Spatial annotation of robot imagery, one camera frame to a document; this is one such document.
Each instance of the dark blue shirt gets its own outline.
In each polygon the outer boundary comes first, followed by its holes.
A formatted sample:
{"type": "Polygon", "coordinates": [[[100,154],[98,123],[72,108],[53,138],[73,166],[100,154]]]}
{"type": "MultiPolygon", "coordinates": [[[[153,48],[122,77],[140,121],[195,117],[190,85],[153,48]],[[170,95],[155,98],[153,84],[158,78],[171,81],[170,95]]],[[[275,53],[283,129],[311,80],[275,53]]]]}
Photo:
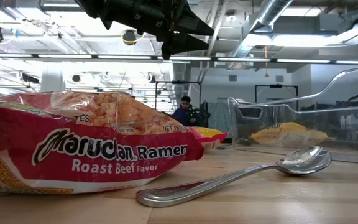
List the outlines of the dark blue shirt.
{"type": "Polygon", "coordinates": [[[179,121],[182,125],[189,126],[190,122],[187,120],[187,112],[189,112],[189,110],[183,109],[180,105],[180,107],[175,110],[172,116],[177,121],[179,121]]]}
{"type": "Polygon", "coordinates": [[[181,123],[184,126],[195,126],[198,122],[198,116],[196,115],[196,122],[195,123],[191,123],[188,120],[187,114],[190,112],[190,110],[185,110],[181,107],[176,109],[175,112],[173,113],[172,117],[175,118],[177,121],[179,121],[179,123],[181,123]]]}

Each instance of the ramen package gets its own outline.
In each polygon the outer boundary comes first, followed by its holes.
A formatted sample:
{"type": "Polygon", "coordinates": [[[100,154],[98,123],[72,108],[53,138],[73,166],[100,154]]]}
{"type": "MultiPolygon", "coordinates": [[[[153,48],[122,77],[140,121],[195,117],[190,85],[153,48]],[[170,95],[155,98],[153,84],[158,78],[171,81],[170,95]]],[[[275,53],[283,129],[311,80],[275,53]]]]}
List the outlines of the ramen package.
{"type": "Polygon", "coordinates": [[[0,192],[75,194],[144,185],[200,159],[204,136],[125,93],[0,98],[0,192]]]}
{"type": "Polygon", "coordinates": [[[280,123],[251,135],[259,144],[276,147],[315,146],[327,138],[321,131],[308,129],[294,122],[280,123]]]}

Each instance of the clear plastic bin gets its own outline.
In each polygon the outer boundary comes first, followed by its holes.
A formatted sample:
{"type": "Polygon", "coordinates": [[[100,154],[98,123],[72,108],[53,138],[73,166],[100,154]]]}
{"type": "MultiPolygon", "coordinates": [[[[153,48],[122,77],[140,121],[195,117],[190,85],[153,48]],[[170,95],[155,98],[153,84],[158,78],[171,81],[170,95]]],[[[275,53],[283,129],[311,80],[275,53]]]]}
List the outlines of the clear plastic bin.
{"type": "Polygon", "coordinates": [[[229,98],[228,103],[237,150],[284,155],[322,146],[334,160],[358,162],[358,68],[337,74],[312,95],[257,104],[229,98]]]}

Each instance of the wooden surface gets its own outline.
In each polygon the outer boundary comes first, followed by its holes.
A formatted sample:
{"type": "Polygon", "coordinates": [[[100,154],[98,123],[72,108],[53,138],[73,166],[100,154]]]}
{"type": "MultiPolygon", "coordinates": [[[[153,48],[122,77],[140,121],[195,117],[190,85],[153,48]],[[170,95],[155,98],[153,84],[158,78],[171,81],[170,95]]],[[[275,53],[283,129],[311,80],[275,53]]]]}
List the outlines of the wooden surface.
{"type": "Polygon", "coordinates": [[[320,173],[289,177],[267,170],[194,201],[149,208],[135,193],[215,177],[281,156],[209,151],[136,189],[83,195],[0,195],[0,223],[358,223],[358,164],[333,162],[320,173]]]}

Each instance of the spoon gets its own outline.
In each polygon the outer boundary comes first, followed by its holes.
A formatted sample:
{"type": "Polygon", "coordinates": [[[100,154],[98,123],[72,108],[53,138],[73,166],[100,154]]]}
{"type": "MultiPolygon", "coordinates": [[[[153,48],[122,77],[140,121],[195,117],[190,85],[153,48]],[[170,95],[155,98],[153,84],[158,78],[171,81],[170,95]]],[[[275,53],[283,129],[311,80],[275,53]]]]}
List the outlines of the spoon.
{"type": "Polygon", "coordinates": [[[285,174],[306,175],[322,170],[330,163],[331,155],[327,150],[318,146],[308,147],[286,155],[274,165],[254,166],[189,184],[140,190],[136,193],[136,200],[150,207],[167,207],[193,200],[233,181],[263,170],[276,169],[285,174]]]}

